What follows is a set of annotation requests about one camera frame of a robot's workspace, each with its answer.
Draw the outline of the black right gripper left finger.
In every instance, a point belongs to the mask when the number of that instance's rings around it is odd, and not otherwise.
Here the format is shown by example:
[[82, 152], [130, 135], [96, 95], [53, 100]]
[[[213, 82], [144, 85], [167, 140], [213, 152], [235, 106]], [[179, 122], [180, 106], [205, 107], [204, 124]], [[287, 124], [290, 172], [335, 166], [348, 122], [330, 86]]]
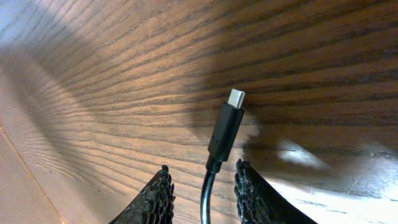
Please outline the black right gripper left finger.
[[163, 165], [131, 203], [109, 224], [172, 224], [174, 184]]

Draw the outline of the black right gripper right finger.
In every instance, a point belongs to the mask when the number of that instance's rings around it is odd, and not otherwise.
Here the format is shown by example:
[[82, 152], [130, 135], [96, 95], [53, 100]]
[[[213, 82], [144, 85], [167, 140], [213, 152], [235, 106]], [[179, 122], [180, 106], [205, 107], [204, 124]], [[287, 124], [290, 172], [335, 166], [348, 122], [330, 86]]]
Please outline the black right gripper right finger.
[[248, 161], [237, 161], [234, 181], [238, 217], [242, 223], [315, 224], [283, 198]]

